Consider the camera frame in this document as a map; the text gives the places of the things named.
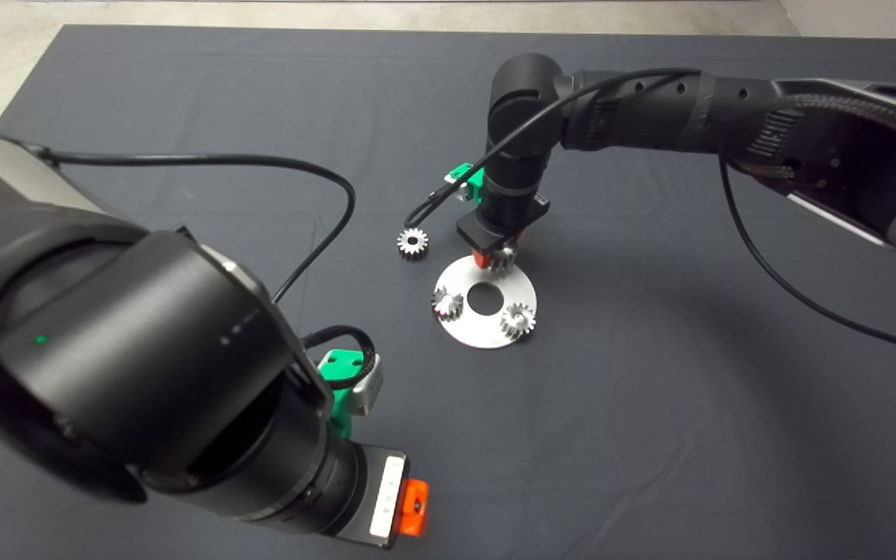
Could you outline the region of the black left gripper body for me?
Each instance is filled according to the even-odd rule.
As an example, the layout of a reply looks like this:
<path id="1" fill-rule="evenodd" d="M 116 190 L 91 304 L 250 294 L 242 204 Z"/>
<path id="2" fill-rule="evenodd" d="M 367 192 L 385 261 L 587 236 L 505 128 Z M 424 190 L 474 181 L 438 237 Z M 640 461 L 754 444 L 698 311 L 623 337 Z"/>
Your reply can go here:
<path id="1" fill-rule="evenodd" d="M 391 549 L 399 536 L 401 506 L 410 460 L 402 450 L 351 442 L 353 493 L 338 521 L 337 539 L 373 549 Z"/>

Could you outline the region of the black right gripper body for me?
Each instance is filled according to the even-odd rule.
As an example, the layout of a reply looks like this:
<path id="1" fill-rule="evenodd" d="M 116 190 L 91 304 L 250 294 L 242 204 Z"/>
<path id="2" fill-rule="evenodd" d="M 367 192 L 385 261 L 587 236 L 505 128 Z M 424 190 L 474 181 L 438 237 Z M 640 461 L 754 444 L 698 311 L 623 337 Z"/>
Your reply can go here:
<path id="1" fill-rule="evenodd" d="M 501 249 L 511 241 L 517 241 L 527 227 L 544 217 L 550 210 L 550 201 L 539 194 L 527 202 L 527 210 L 515 219 L 512 226 L 494 226 L 477 207 L 457 220 L 457 233 L 477 253 Z"/>

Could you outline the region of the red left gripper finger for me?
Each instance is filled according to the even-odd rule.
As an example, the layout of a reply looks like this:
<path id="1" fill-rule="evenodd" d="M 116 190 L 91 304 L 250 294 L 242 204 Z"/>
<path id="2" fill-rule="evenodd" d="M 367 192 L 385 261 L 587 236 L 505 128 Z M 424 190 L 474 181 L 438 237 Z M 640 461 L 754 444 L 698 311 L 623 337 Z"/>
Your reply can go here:
<path id="1" fill-rule="evenodd" d="M 426 532 L 429 485 L 425 481 L 406 479 L 401 496 L 401 534 L 420 537 Z"/>

